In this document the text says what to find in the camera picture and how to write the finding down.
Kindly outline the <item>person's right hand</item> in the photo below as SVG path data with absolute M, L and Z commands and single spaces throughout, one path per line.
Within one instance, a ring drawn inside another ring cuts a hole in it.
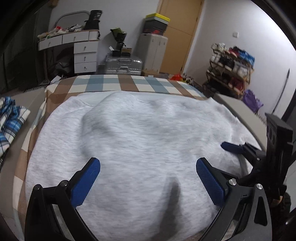
M 290 213 L 291 204 L 291 197 L 287 192 L 285 192 L 285 194 L 281 197 L 281 201 L 274 200 L 271 206 L 276 210 Z

